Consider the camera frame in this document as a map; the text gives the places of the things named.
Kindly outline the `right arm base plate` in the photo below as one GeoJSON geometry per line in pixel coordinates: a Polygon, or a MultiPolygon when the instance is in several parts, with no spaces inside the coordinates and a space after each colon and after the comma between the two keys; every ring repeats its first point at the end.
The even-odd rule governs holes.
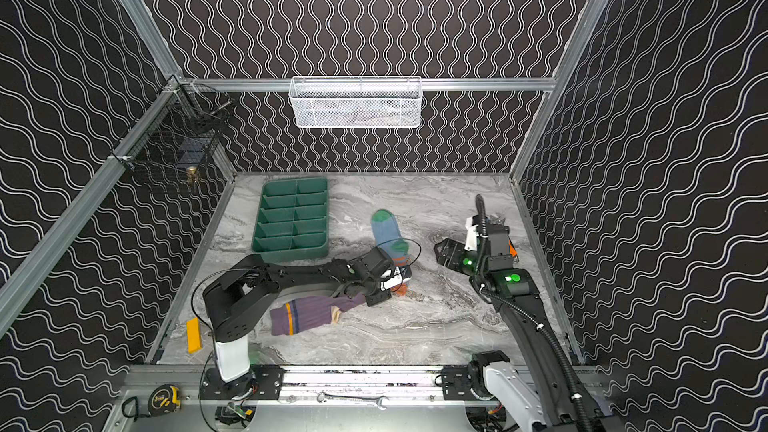
{"type": "Polygon", "coordinates": [[[444,366],[434,379],[446,401],[494,401],[479,372],[469,366],[444,366]]]}

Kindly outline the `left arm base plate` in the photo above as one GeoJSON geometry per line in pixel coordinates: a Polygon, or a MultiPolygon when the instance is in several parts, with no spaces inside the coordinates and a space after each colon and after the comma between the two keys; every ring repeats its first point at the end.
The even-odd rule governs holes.
{"type": "Polygon", "coordinates": [[[217,368],[205,371],[199,398],[214,401],[277,400],[285,370],[276,365],[253,365],[249,372],[229,382],[221,378],[217,368]]]}

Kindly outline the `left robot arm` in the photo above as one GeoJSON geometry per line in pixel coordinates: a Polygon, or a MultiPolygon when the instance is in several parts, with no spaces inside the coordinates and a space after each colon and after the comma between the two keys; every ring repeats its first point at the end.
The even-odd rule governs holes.
{"type": "Polygon", "coordinates": [[[248,335],[276,300],[363,296],[374,305],[411,277],[410,263],[396,263],[380,247],[319,265],[288,266],[266,263],[259,254],[246,256],[202,292],[220,379],[231,383],[249,373],[248,335]]]}

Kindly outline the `blue orange striped sock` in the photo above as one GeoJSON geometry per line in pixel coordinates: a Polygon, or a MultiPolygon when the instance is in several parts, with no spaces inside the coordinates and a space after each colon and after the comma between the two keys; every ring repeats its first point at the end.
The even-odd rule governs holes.
{"type": "MultiPolygon", "coordinates": [[[[410,266],[409,243],[401,235],[396,217],[386,209],[379,209],[371,217],[371,227],[376,246],[392,259],[394,265],[410,266]]],[[[407,291],[392,293],[397,296],[405,296],[407,291]]]]}

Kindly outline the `green divided plastic tray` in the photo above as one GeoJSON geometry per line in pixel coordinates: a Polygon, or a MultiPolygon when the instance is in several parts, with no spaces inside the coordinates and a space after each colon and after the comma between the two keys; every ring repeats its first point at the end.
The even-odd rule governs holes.
{"type": "Polygon", "coordinates": [[[261,189],[251,250],[268,263],[324,258],[329,241],[325,177],[271,180],[261,189]]]}

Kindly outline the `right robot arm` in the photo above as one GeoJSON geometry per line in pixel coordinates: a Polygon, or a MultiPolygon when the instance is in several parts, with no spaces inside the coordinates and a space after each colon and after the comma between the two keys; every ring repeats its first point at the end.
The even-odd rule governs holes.
{"type": "Polygon", "coordinates": [[[466,241],[437,243],[436,261],[467,276],[480,299],[501,316],[531,379],[520,379],[505,354],[479,353],[468,365],[473,394],[498,402],[507,431],[622,430],[622,421],[602,410],[561,346],[534,279],[516,265],[508,227],[489,221],[482,196],[476,196],[475,206],[466,241]]]}

